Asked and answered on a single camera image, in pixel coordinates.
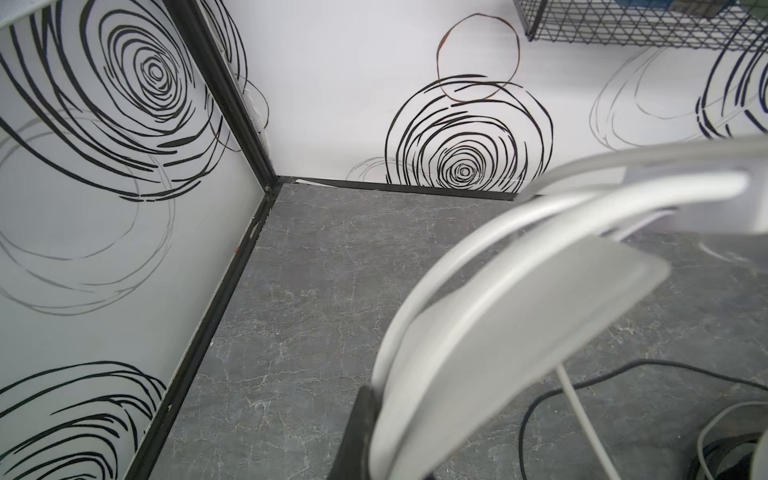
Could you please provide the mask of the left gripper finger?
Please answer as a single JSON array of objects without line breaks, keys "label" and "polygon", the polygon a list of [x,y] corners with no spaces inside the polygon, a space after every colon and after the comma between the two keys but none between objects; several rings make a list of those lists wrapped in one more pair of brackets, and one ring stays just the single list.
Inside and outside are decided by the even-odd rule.
[{"label": "left gripper finger", "polygon": [[370,445],[381,404],[370,385],[357,393],[327,480],[369,480]]}]

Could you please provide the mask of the white headphones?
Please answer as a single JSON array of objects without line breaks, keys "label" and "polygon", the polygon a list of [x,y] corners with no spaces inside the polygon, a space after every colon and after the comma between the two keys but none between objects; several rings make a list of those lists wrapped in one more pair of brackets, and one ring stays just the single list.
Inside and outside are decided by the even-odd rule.
[{"label": "white headphones", "polygon": [[767,230],[763,135],[598,154],[532,181],[459,242],[391,321],[371,386],[367,470],[423,479],[515,396],[555,373],[609,478],[617,470],[565,360],[651,293],[669,264],[626,244],[676,232]]}]

